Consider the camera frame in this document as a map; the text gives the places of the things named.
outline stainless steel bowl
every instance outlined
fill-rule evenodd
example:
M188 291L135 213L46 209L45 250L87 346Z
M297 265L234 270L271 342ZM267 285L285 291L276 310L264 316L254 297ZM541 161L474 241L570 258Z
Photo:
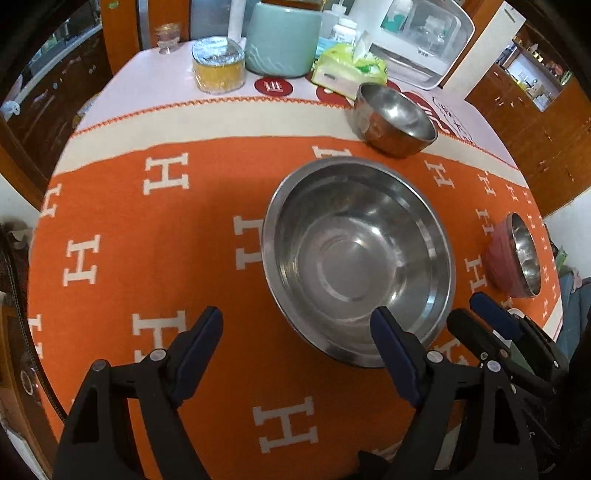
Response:
M540 260L519 214L510 213L495 226L485 263L495 285L511 297L531 298L540 293Z
M365 140L396 158L414 155L437 139L423 109L384 85L361 84L353 115Z
M421 193L383 165L327 158L291 173L262 227L277 304L314 346L348 364L384 364L369 331L385 305L424 345L442 330L455 269L447 235Z

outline red logo print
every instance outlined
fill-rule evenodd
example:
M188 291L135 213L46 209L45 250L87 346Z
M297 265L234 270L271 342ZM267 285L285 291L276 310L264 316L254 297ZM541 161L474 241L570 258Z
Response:
M276 77L264 77L255 82L255 88L263 95L285 97L294 91L293 85L287 80Z

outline glass jar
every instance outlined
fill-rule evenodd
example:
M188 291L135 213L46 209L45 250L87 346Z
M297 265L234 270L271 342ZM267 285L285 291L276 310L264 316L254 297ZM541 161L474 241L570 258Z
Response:
M244 85L244 51L227 37L197 40L191 50L199 88L207 93L228 93Z
M154 29L158 38L160 53L171 53L178 50L181 39L181 26L178 23L166 23Z

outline cloth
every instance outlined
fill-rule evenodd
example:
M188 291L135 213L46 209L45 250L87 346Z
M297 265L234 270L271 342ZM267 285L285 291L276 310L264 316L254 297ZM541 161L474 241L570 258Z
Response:
M342 478L356 470L357 451L391 452L412 408L385 370L349 367L302 340L276 306L261 264L262 220L281 180L335 155L380 162L429 199L453 248L454 307L483 290L555 334L562 310L541 216L519 170L484 147L442 130L424 152L396 161L359 139L342 98L202 98L195 86L197 99L89 125L106 115L103 96L121 94L111 91L122 85L116 80L57 165L32 253L29 315L40 325L33 337L66 409L95 359L139 361L210 304L224 314L224 334L180 415L212 478ZM166 88L176 95L174 85ZM491 227L510 211L528 219L540 254L534 299L508 299L482 264ZM454 362L476 361L446 330L433 347ZM154 478L135 404L132 421Z

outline shelf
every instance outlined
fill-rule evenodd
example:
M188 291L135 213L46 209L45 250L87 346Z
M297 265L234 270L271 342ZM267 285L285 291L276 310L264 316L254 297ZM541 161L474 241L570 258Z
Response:
M552 75L552 72L549 71L540 61L538 61L538 59L535 58L531 52L527 51L517 43L515 45L521 54L523 54L523 56L528 59L536 67L536 69L558 89L559 92L561 92L564 87L560 84L559 80L554 75Z

